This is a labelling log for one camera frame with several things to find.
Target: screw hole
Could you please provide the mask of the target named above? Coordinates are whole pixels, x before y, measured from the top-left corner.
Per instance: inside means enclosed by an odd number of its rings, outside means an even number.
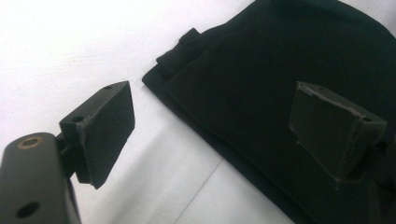
[[[29,147],[29,146],[31,146],[31,145],[36,144],[37,142],[38,142],[38,139],[32,138],[32,139],[28,139],[28,140],[22,142],[22,144],[23,144],[24,146],[26,146],[26,147]]]
[[[75,117],[75,118],[72,118],[72,121],[75,122],[75,123],[81,122],[81,121],[83,121],[83,120],[84,120],[84,117]]]
[[[18,218],[29,217],[32,214],[34,214],[38,210],[39,207],[40,207],[39,203],[36,203],[36,202],[28,203],[18,210],[17,217]]]
[[[363,117],[362,120],[363,120],[363,121],[366,121],[366,122],[372,121],[372,120],[371,120],[370,118],[368,118],[368,117]]]

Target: black fabric pouch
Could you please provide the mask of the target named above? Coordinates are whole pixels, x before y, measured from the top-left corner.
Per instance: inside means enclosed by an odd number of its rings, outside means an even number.
[[[144,83],[296,223],[369,223],[368,177],[336,183],[289,129],[296,81],[316,83],[396,131],[396,39],[337,1],[256,1],[190,30]]]

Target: white backdrop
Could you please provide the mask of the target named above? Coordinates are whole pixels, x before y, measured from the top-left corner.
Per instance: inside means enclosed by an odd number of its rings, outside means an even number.
[[[141,78],[191,27],[222,24],[252,0],[0,0],[0,154],[100,88],[129,80],[135,131],[99,189],[73,177],[83,223],[291,223]],[[396,2],[345,0],[396,35]]]

